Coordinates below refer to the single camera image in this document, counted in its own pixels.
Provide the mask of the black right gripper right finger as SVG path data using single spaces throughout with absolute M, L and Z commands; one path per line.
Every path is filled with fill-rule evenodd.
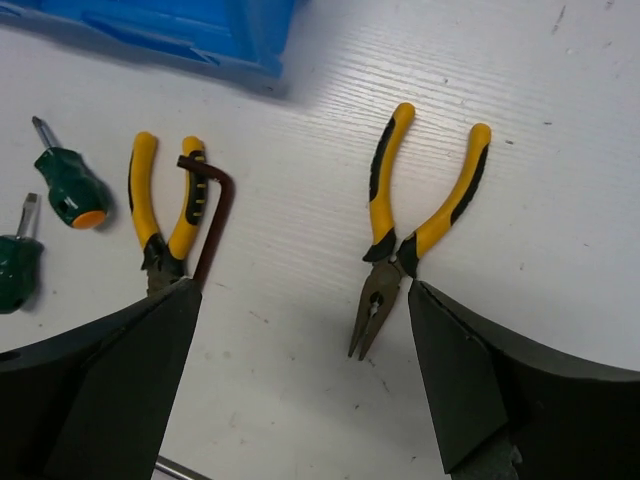
M 416 281 L 411 326 L 453 479 L 635 479 L 639 375 L 531 340 Z

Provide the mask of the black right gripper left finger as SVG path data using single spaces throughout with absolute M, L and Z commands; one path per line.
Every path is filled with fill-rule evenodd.
M 2 478 L 151 478 L 201 300 L 182 279 L 2 353 Z

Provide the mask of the brown hex key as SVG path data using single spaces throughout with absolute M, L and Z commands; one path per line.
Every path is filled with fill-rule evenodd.
M 189 172 L 202 175 L 208 180 L 216 181 L 221 189 L 218 204 L 193 274 L 193 280 L 203 290 L 231 213 L 236 193 L 235 182 L 223 170 L 189 157 L 181 156 L 177 165 Z

